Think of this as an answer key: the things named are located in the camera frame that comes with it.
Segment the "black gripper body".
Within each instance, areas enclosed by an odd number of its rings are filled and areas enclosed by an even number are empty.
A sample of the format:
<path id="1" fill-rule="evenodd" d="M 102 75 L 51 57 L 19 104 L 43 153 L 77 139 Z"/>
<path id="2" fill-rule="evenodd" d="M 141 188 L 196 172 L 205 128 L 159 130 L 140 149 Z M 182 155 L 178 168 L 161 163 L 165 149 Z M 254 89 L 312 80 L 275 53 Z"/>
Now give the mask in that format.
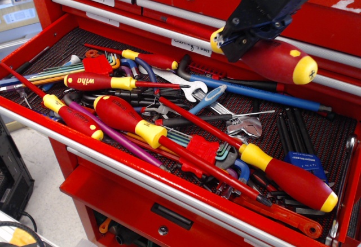
<path id="1" fill-rule="evenodd" d="M 241 0 L 218 35 L 228 61 L 238 61 L 259 40 L 274 39 L 307 0 Z"/>

